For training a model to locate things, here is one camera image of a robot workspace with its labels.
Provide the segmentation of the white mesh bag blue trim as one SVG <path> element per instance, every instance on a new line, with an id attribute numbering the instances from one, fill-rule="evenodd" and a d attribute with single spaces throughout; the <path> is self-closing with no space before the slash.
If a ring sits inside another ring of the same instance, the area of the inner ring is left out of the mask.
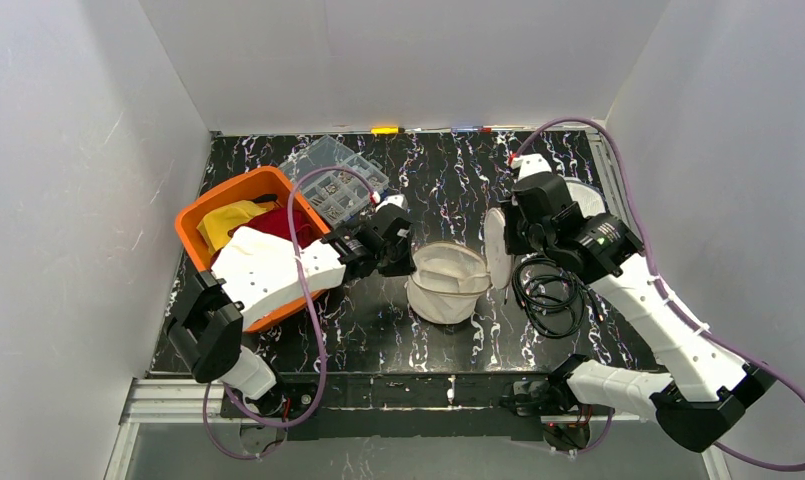
<path id="1" fill-rule="evenodd" d="M 608 212 L 605 198 L 598 189 L 575 177 L 565 177 L 564 181 L 572 200 L 578 204 L 585 218 Z"/>

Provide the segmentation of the white mesh bag beige trim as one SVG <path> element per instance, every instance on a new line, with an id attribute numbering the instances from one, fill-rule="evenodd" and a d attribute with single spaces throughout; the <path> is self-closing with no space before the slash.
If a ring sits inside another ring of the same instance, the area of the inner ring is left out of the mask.
<path id="1" fill-rule="evenodd" d="M 406 282 L 408 305 L 422 319 L 455 325 L 472 316 L 491 288 L 506 289 L 513 271 L 507 252 L 506 217 L 499 208 L 483 222 L 484 255 L 448 241 L 426 244 L 413 253 L 415 271 Z"/>

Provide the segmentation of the plain white bra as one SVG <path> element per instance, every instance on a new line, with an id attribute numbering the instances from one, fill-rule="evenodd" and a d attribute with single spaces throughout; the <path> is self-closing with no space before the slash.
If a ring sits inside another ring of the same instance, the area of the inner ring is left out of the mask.
<path id="1" fill-rule="evenodd" d="M 219 251 L 212 272 L 229 294 L 272 293 L 299 286 L 293 244 L 250 227 L 239 227 Z"/>

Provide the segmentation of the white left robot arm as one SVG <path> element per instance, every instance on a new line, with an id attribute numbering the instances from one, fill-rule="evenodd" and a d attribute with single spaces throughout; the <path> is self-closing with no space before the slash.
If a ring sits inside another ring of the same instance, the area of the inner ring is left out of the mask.
<path id="1" fill-rule="evenodd" d="M 249 227 L 198 273 L 195 295 L 165 332 L 199 384 L 219 381 L 258 400 L 274 389 L 277 373 L 242 343 L 243 333 L 274 311 L 373 273 L 412 274 L 412 220 L 407 200 L 391 195 L 363 219 L 352 219 L 307 247 Z"/>

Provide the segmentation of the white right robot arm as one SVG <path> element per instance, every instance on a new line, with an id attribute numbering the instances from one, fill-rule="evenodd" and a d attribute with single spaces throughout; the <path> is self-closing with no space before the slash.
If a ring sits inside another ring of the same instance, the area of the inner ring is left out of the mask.
<path id="1" fill-rule="evenodd" d="M 503 202 L 511 253 L 540 253 L 612 305 L 649 345 L 663 373 L 606 366 L 574 354 L 549 374 L 563 406 L 602 405 L 652 420 L 700 453 L 726 434 L 774 384 L 763 369 L 687 326 L 655 287 L 644 246 L 620 218 L 582 212 L 566 180 L 539 172 Z"/>

